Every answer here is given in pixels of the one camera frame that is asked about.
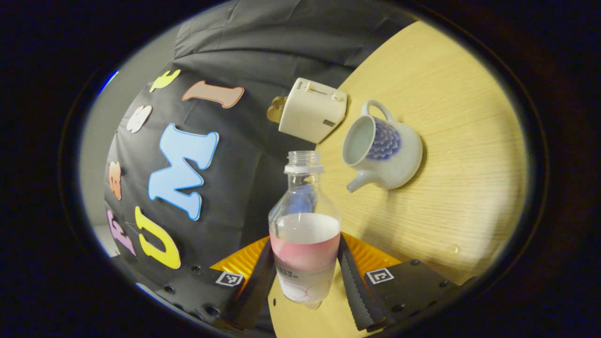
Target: teapot spout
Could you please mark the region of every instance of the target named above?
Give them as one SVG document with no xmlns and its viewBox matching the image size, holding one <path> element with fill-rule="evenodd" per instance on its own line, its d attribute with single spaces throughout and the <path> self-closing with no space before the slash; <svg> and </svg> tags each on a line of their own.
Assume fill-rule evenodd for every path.
<svg viewBox="0 0 601 338">
<path fill-rule="evenodd" d="M 346 189 L 349 192 L 354 192 L 357 189 L 359 189 L 360 187 L 369 184 L 369 183 L 374 183 L 377 181 L 377 176 L 370 172 L 370 171 L 360 171 L 357 176 L 355 177 L 355 179 L 353 179 L 347 186 Z"/>
</svg>

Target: blue floral pattern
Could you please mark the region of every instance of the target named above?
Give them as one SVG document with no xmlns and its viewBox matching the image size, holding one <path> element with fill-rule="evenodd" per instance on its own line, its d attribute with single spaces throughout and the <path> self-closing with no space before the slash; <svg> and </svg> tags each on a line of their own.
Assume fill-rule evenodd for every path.
<svg viewBox="0 0 601 338">
<path fill-rule="evenodd" d="M 401 149 L 401 135 L 386 121 L 379 118 L 374 118 L 374 121 L 376 122 L 376 136 L 365 158 L 385 161 Z"/>
</svg>

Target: white wall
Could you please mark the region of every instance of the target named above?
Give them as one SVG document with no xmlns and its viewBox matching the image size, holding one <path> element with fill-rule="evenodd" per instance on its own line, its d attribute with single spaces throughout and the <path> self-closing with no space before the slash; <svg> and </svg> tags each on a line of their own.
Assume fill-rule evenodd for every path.
<svg viewBox="0 0 601 338">
<path fill-rule="evenodd" d="M 107 224 L 104 207 L 106 156 L 115 130 L 142 87 L 154 80 L 156 73 L 173 60 L 173 47 L 179 25 L 133 54 L 119 73 L 100 93 L 89 111 L 80 150 L 79 177 L 85 210 L 97 238 L 109 256 L 117 254 Z"/>
</svg>

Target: yellow letter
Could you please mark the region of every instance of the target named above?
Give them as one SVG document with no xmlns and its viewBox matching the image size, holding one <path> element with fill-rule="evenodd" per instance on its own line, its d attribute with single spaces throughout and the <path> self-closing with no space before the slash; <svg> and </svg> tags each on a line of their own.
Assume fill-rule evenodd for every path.
<svg viewBox="0 0 601 338">
<path fill-rule="evenodd" d="M 144 216 L 139 206 L 136 207 L 135 215 L 136 224 L 138 227 L 140 229 L 148 230 L 150 233 L 157 236 L 165 245 L 165 252 L 160 251 L 154 247 L 154 245 L 148 243 L 146 238 L 140 234 L 140 245 L 142 246 L 144 253 L 172 269 L 179 268 L 182 265 L 180 253 L 177 251 L 175 242 L 173 242 L 173 239 L 171 239 L 169 234 L 158 224 L 152 222 L 148 217 Z"/>
<path fill-rule="evenodd" d="M 156 80 L 154 80 L 154 82 L 152 83 L 152 86 L 150 86 L 150 92 L 151 93 L 154 91 L 155 88 L 165 88 L 165 87 L 167 87 L 167 85 L 169 85 L 170 83 L 172 83 L 173 80 L 175 80 L 175 78 L 180 74 L 180 70 L 179 69 L 176 70 L 171 75 L 168 75 L 169 73 L 171 73 L 171 71 L 167 70 L 165 72 L 165 74 L 159 76 L 158 78 L 156 78 Z"/>
</svg>

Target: blue letter m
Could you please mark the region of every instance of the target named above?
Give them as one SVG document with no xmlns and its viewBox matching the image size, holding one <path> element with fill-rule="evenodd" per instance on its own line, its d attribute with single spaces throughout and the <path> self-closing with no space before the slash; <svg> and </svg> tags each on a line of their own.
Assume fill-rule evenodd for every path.
<svg viewBox="0 0 601 338">
<path fill-rule="evenodd" d="M 205 170 L 211 165 L 217 142 L 219 134 L 216 132 L 197 135 L 178 130 L 173 123 L 169 124 L 160 138 L 159 148 L 171 166 L 150 174 L 150 199 L 159 197 L 185 210 L 191 220 L 197 220 L 202 198 L 197 192 L 186 195 L 177 190 L 200 186 L 203 178 L 184 159 L 193 161 L 200 170 Z"/>
</svg>

